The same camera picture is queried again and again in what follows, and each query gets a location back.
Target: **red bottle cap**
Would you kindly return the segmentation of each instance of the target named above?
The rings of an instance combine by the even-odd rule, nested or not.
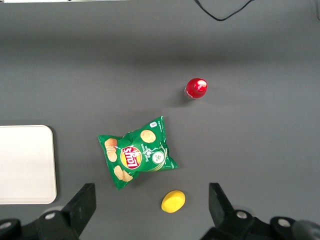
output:
[[[198,99],[206,94],[207,87],[208,83],[206,80],[202,78],[194,78],[187,83],[184,92],[188,98]]]

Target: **green chip bag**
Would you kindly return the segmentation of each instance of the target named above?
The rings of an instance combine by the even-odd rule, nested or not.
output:
[[[123,137],[99,135],[98,138],[118,189],[137,178],[140,172],[178,168],[169,156],[163,116]]]

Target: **white tray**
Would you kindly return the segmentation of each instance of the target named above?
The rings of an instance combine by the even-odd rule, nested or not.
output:
[[[50,128],[0,126],[0,204],[50,204],[56,196]]]

